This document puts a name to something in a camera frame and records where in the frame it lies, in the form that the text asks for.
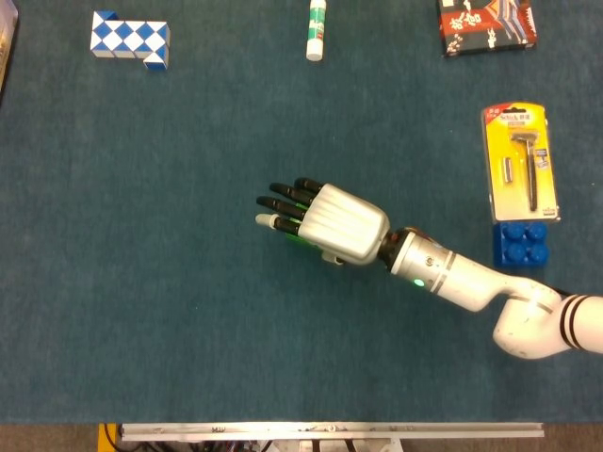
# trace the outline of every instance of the floor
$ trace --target floor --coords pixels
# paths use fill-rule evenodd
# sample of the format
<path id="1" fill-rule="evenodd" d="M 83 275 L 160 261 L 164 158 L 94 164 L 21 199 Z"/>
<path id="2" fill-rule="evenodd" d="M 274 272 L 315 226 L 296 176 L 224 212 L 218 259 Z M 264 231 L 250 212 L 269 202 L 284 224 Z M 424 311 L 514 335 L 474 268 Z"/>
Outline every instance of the floor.
<path id="1" fill-rule="evenodd" d="M 406 441 L 404 452 L 600 452 L 603 425 L 545 428 L 544 439 Z M 2 452 L 95 452 L 96 426 L 0 426 Z M 187 450 L 183 446 L 178 450 Z"/>

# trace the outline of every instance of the blue and white puzzle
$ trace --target blue and white puzzle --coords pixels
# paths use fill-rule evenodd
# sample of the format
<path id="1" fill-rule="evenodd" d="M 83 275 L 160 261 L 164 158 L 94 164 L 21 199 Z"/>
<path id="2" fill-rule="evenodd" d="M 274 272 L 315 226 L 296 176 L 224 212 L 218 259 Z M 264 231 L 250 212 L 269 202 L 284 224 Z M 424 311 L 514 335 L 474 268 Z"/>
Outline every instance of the blue and white puzzle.
<path id="1" fill-rule="evenodd" d="M 90 49 L 100 58 L 140 58 L 147 69 L 165 70 L 170 28 L 166 22 L 120 21 L 114 11 L 94 11 Z"/>

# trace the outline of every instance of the blue toy block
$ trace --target blue toy block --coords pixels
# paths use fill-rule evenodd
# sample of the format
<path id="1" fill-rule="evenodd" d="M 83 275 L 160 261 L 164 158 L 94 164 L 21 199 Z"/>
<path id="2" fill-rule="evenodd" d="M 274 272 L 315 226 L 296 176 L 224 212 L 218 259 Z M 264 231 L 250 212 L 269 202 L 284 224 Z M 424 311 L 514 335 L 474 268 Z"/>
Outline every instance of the blue toy block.
<path id="1" fill-rule="evenodd" d="M 546 233 L 546 225 L 540 221 L 508 221 L 495 224 L 495 266 L 545 266 L 548 261 Z"/>

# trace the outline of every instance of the white robotic arm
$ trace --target white robotic arm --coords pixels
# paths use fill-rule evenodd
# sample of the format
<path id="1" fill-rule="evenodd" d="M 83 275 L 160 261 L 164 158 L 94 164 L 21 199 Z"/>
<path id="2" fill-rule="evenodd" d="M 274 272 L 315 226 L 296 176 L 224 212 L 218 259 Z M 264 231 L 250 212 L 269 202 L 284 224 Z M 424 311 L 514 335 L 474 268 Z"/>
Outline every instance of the white robotic arm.
<path id="1" fill-rule="evenodd" d="M 385 212 L 335 186 L 298 179 L 295 187 L 270 189 L 296 205 L 260 197 L 257 202 L 277 214 L 260 214 L 256 222 L 298 235 L 327 260 L 367 265 L 379 258 L 392 274 L 473 312 L 507 295 L 494 340 L 514 356 L 538 359 L 569 348 L 603 353 L 601 297 L 563 298 L 536 281 L 481 266 L 415 229 L 393 233 Z"/>

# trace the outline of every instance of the glue stick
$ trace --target glue stick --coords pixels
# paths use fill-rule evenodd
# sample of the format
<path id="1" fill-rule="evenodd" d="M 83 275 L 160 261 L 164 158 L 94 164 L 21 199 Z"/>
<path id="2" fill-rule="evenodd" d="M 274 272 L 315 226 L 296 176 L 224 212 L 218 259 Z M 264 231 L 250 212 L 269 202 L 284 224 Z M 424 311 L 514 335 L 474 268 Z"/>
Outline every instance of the glue stick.
<path id="1" fill-rule="evenodd" d="M 305 57 L 310 61 L 322 60 L 322 49 L 324 47 L 324 17 L 326 12 L 326 0 L 311 0 L 308 45 L 305 50 Z"/>

